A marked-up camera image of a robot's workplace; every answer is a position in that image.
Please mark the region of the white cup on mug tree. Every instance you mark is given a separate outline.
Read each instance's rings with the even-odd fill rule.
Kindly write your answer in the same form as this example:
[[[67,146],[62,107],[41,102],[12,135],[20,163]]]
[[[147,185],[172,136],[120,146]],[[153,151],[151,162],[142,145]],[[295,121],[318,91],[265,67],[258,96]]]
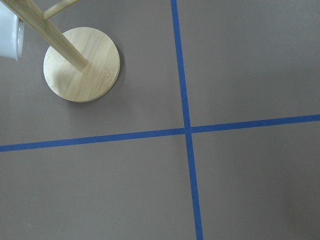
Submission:
[[[0,56],[18,61],[22,55],[25,24],[0,2]]]

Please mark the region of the wooden mug tree stand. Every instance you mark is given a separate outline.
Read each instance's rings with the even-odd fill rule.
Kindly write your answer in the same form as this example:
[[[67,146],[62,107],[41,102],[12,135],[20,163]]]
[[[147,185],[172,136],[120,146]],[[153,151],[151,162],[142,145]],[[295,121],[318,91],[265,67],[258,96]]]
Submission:
[[[112,39],[92,27],[64,33],[50,18],[73,5],[61,0],[41,11],[32,0],[4,0],[3,4],[48,44],[43,61],[47,85],[59,97],[77,103],[96,100],[107,93],[120,72],[120,54]]]

